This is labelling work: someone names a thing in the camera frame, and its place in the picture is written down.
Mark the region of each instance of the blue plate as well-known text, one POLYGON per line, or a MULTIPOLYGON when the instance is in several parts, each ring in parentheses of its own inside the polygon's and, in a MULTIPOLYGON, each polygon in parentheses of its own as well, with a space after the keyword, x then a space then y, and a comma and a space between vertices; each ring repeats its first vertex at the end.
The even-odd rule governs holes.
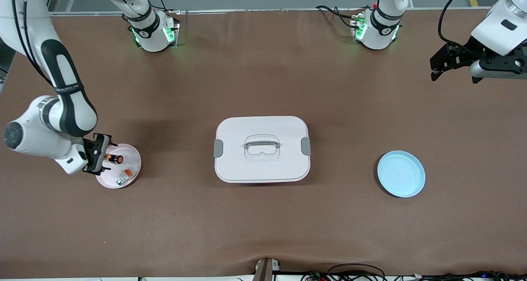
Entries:
POLYGON ((377 166, 380 184, 392 195, 410 198, 425 186, 425 169, 412 154, 394 150, 382 156, 377 166))

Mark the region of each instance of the white container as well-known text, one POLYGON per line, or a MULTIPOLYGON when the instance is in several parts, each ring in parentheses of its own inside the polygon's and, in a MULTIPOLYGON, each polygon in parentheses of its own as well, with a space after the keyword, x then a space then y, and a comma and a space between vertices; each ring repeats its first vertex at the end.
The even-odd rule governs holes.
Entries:
POLYGON ((215 169, 225 182, 298 181, 310 156, 307 126, 296 116, 228 118, 216 130, 215 169))

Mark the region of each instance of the green light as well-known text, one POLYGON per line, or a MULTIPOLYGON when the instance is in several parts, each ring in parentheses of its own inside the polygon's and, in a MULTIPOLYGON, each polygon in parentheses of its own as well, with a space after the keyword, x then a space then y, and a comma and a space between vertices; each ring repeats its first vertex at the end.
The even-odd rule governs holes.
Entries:
POLYGON ((169 28, 163 28, 164 32, 165 32, 165 36, 166 36, 166 39, 168 40, 168 42, 173 42, 175 40, 174 38, 174 34, 173 34, 173 31, 170 30, 169 28))
POLYGON ((394 35, 392 36, 392 40, 394 40, 395 37, 397 36, 397 30, 399 30, 399 25, 397 25, 397 28, 395 28, 394 30, 394 35))
POLYGON ((357 30, 357 39, 362 39, 364 37, 364 33, 366 32, 368 28, 368 24, 363 23, 361 27, 357 30))
POLYGON ((139 43, 139 39, 137 38, 137 34, 135 33, 135 30, 132 28, 132 33, 133 33, 133 36, 135 37, 135 42, 139 43))

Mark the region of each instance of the gray latch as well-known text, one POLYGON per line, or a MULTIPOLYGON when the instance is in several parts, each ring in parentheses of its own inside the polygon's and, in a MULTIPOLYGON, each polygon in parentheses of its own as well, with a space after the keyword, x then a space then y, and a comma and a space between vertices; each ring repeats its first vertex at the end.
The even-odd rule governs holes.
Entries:
POLYGON ((224 142, 220 139, 214 140, 214 158, 219 158, 224 154, 224 142))
POLYGON ((309 137, 304 137, 300 141, 302 153, 306 156, 311 155, 311 142, 309 141, 309 137))

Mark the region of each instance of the brown table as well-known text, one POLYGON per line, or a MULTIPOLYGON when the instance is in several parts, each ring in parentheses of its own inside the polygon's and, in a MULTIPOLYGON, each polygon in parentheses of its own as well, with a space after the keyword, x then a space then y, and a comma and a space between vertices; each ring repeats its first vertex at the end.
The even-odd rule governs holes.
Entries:
MULTIPOLYGON (((460 42, 486 10, 449 11, 460 42)), ((365 262, 387 274, 527 269, 527 84, 468 69, 429 78, 442 46, 438 11, 409 11, 383 51, 352 43, 320 12, 183 17, 177 49, 135 47, 120 17, 59 17, 96 132, 136 146, 139 180, 110 190, 89 174, 0 146, 0 277, 247 274, 365 262), (230 185, 216 177, 217 125, 294 115, 309 127, 311 172, 295 183, 230 185), (423 191, 391 197, 375 167, 406 150, 423 191)), ((53 91, 17 56, 0 123, 53 91)))

